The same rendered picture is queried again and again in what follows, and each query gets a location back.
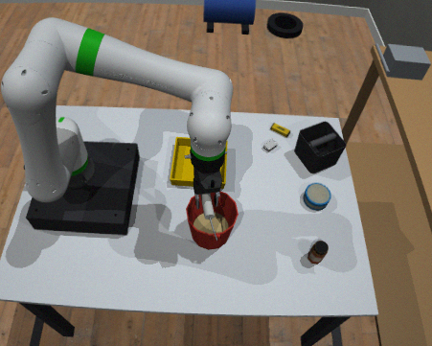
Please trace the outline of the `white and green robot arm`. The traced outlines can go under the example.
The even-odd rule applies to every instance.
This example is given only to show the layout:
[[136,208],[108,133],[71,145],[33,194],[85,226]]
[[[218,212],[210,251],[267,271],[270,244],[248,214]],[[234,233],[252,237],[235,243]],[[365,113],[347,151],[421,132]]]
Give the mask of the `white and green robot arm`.
[[56,201],[67,189],[85,186],[95,174],[76,122],[56,118],[64,70],[191,102],[187,130],[193,155],[214,161],[224,154],[233,95],[225,73],[165,58],[66,20],[45,18],[33,26],[1,82],[23,153],[26,189],[35,200]]

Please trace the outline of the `yellow shallow tray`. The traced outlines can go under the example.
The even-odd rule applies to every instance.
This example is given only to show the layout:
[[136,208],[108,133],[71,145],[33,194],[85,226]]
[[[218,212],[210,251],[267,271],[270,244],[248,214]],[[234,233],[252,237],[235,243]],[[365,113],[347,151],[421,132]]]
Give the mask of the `yellow shallow tray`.
[[[171,185],[193,187],[193,164],[191,159],[185,159],[185,155],[190,154],[191,139],[186,137],[176,137],[174,153],[171,165]],[[224,163],[220,168],[222,184],[220,189],[224,189],[226,184],[226,164],[227,154],[224,156]]]

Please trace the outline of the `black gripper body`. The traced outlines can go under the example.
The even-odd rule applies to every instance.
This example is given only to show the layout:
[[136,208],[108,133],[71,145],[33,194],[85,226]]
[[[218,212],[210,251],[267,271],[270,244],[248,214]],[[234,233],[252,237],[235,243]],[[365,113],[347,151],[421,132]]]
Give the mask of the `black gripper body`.
[[197,195],[220,192],[222,177],[220,168],[224,163],[224,156],[228,151],[214,161],[203,161],[196,158],[190,150],[185,159],[191,159],[193,164],[193,188]]

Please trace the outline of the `orange jar with dark lid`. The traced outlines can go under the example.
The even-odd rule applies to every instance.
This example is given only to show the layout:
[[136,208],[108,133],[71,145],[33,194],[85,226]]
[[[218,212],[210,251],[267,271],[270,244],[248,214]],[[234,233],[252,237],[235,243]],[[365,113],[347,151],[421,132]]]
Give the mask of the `orange jar with dark lid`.
[[329,247],[326,242],[318,241],[309,250],[307,254],[307,258],[312,264],[318,265],[327,255],[328,250]]

